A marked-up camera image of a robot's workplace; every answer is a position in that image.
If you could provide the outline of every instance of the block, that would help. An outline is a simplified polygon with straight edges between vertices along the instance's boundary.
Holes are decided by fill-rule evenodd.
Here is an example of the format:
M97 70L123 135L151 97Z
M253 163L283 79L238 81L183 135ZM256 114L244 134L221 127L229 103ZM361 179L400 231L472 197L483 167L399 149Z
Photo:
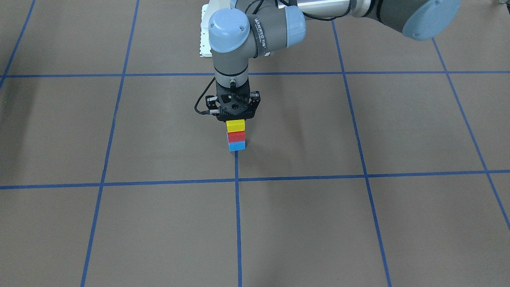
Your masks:
M237 119L235 121L227 121L226 122L226 131L229 133L233 132L242 132L245 130L244 120Z
M233 132L233 133L227 133L228 137L228 143L232 144L234 142L240 142L246 140L246 132Z
M244 150L244 149L246 149L246 142L245 141L240 141L240 142L229 143L228 144L228 149L231 152Z

